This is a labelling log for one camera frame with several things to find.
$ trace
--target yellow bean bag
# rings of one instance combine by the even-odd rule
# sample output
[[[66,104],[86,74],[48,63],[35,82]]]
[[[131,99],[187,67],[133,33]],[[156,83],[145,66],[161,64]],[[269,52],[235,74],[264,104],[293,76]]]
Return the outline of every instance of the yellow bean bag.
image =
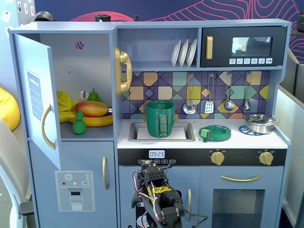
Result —
[[[20,111],[15,98],[0,87],[0,119],[13,131],[19,124]]]

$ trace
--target oven window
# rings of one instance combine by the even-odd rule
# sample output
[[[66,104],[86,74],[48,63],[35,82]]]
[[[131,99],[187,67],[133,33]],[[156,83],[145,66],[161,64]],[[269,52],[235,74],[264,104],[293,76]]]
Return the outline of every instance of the oven window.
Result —
[[[270,56],[272,37],[234,37],[232,56]]]
[[[265,190],[215,189],[212,228],[260,228]]]

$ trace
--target stove knob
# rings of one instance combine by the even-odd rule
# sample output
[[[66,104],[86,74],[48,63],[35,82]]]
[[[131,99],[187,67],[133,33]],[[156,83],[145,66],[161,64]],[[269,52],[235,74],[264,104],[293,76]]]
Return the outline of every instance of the stove knob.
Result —
[[[222,152],[213,152],[211,154],[211,161],[214,164],[221,165],[224,161],[224,155]]]
[[[274,157],[270,152],[263,152],[259,156],[260,162],[264,165],[271,165],[273,159]]]

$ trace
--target white chair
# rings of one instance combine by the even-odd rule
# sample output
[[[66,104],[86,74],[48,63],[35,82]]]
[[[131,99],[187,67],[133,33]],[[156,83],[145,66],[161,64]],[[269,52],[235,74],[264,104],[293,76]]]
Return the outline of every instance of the white chair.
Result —
[[[12,202],[10,228],[25,228],[27,217],[34,217],[33,203],[25,199],[29,187],[29,170],[25,152],[18,141],[0,119],[0,176],[6,185]]]

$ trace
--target open cabinet door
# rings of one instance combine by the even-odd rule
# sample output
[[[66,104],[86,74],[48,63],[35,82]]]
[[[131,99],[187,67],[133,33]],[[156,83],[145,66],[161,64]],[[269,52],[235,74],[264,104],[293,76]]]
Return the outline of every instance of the open cabinet door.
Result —
[[[28,137],[61,170],[61,136],[51,48],[15,35]]]

